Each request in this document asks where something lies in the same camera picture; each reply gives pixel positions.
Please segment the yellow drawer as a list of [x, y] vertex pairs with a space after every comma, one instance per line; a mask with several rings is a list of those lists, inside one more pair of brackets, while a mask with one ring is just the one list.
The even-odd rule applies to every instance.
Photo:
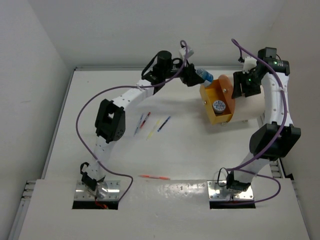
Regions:
[[[206, 114], [209, 118], [209, 121], [212, 125], [220, 123], [228, 123], [232, 116], [231, 111], [229, 110], [228, 105], [225, 103], [225, 97], [221, 89], [218, 79], [215, 79], [212, 84], [208, 87], [200, 86], [199, 93], [201, 99], [204, 103]], [[213, 110], [213, 102], [216, 100], [221, 100], [226, 104], [226, 110], [220, 115], [216, 115]]]

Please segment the round drawer organizer box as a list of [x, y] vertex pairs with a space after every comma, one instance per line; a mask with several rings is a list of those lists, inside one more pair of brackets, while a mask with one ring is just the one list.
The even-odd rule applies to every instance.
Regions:
[[265, 94], [262, 87], [261, 93], [245, 97], [244, 95], [232, 99], [234, 90], [234, 78], [231, 74], [220, 75], [217, 79], [221, 86], [222, 93], [225, 97], [231, 117], [227, 122], [241, 122], [245, 120], [256, 119], [260, 117], [265, 111]]

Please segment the dark blue pen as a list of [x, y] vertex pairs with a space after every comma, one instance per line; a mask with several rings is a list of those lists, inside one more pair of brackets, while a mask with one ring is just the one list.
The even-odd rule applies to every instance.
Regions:
[[165, 126], [165, 124], [171, 119], [171, 116], [168, 116], [165, 121], [161, 124], [161, 126], [158, 128], [157, 132], [160, 132], [162, 128]]

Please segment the yellow pen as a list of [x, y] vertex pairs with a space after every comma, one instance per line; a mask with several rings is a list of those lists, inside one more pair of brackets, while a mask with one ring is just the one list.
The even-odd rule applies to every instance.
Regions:
[[150, 133], [149, 133], [148, 136], [146, 137], [146, 140], [148, 140], [148, 139], [150, 139], [150, 138], [152, 137], [152, 135], [153, 135], [154, 132], [156, 131], [156, 129], [157, 129], [158, 125], [160, 124], [160, 122], [161, 122], [161, 119], [159, 119], [159, 120], [155, 123], [155, 125], [152, 127]]

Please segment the orange pen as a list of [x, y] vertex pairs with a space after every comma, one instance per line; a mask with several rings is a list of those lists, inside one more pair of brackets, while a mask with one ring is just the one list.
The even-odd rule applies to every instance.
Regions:
[[138, 177], [146, 178], [146, 179], [165, 180], [165, 181], [171, 180], [171, 178], [165, 177], [165, 176], [155, 176], [155, 175], [146, 175], [146, 174], [140, 174], [138, 175]]

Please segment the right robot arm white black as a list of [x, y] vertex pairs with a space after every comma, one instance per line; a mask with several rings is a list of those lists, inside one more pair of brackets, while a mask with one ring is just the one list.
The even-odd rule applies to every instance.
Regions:
[[301, 137], [289, 113], [290, 64], [277, 58], [277, 50], [265, 47], [255, 57], [256, 65], [233, 74], [232, 99], [264, 94], [264, 121], [250, 138], [249, 153], [239, 166], [228, 169], [226, 188], [246, 191], [262, 168], [285, 157]]

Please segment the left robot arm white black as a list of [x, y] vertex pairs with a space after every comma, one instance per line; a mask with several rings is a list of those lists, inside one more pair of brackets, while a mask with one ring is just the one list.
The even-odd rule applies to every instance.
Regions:
[[90, 151], [94, 163], [85, 163], [81, 168], [81, 181], [93, 192], [104, 181], [108, 170], [103, 164], [110, 158], [115, 143], [122, 138], [126, 130], [126, 111], [135, 108], [145, 99], [155, 95], [165, 83], [179, 78], [188, 87], [203, 85], [208, 87], [214, 80], [212, 74], [203, 68], [188, 62], [192, 51], [182, 48], [180, 56], [173, 58], [167, 50], [159, 51], [141, 72], [136, 85], [126, 85], [122, 95], [101, 101], [94, 122], [96, 144]]

